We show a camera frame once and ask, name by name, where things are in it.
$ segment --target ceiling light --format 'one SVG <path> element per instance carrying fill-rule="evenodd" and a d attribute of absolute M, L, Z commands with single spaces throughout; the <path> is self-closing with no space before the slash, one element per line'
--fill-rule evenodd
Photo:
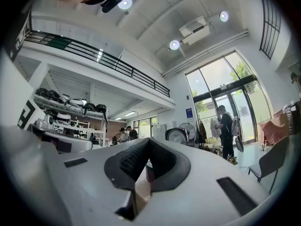
<path fill-rule="evenodd" d="M 126 114 L 125 116 L 130 116 L 130 115 L 132 115 L 132 114 L 135 114 L 136 112 L 131 112 L 131 113 L 129 113 L 129 114 Z"/>
<path fill-rule="evenodd" d="M 178 40 L 173 40 L 170 42 L 169 47 L 172 50 L 177 50 L 180 47 L 180 42 Z"/>
<path fill-rule="evenodd" d="M 222 20 L 223 22 L 227 22 L 227 20 L 228 20 L 228 18 L 229 18 L 228 13 L 225 12 L 225 11 L 221 12 L 221 13 L 220 13 L 220 18 L 221 18 L 221 20 Z"/>
<path fill-rule="evenodd" d="M 132 0 L 122 0 L 121 3 L 118 4 L 118 7 L 125 10 L 129 9 L 132 6 Z"/>

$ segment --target air conditioner unit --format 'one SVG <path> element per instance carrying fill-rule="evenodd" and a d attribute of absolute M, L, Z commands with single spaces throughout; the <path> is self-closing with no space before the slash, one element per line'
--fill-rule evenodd
<path fill-rule="evenodd" d="M 207 25 L 203 16 L 190 21 L 179 30 L 184 37 L 182 42 L 188 43 L 189 45 L 194 44 L 202 38 L 210 35 L 209 26 Z"/>

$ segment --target tree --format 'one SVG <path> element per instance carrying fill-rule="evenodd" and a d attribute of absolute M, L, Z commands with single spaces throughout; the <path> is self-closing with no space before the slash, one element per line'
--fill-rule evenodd
<path fill-rule="evenodd" d="M 198 95 L 198 92 L 196 90 L 192 91 L 192 96 L 196 97 Z M 197 108 L 197 112 L 202 112 L 202 111 L 209 111 L 209 109 L 207 108 L 206 105 L 203 104 L 203 101 L 197 102 L 196 103 L 196 108 Z"/>
<path fill-rule="evenodd" d="M 236 65 L 236 68 L 234 68 L 234 70 L 236 71 L 237 75 L 240 78 L 244 78 L 244 77 L 250 75 L 250 72 L 246 69 L 246 65 L 242 61 L 238 62 L 238 64 Z M 232 81 L 238 80 L 238 78 L 236 77 L 236 75 L 233 71 L 230 73 L 230 75 L 232 76 Z M 249 94 L 253 94 L 255 92 L 255 86 L 256 86 L 256 82 L 253 81 L 253 82 L 245 85 L 245 88 Z M 242 93 L 242 91 L 240 90 L 235 95 L 239 95 L 241 93 Z"/>

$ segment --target black pants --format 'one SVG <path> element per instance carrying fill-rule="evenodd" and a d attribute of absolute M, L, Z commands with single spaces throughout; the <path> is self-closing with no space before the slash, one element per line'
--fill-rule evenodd
<path fill-rule="evenodd" d="M 233 137 L 224 138 L 222 140 L 222 157 L 227 159 L 228 155 L 234 157 L 234 150 L 233 150 Z"/>

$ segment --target black metal railing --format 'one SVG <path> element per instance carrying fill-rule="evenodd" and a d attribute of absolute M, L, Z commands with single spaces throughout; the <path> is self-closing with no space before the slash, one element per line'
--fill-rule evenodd
<path fill-rule="evenodd" d="M 60 35 L 31 31 L 25 38 L 25 41 L 34 42 L 61 50 L 68 51 L 70 53 L 79 55 L 81 57 L 87 58 L 94 62 L 97 62 L 103 66 L 111 68 L 119 73 L 122 73 L 158 92 L 161 94 L 170 97 L 169 89 L 164 85 L 160 84 L 150 76 L 145 73 L 137 70 L 126 62 L 110 55 L 101 49 L 94 48 L 85 43 L 66 38 Z"/>
<path fill-rule="evenodd" d="M 259 50 L 271 59 L 280 34 L 281 15 L 271 0 L 262 0 L 262 6 L 263 31 Z"/>

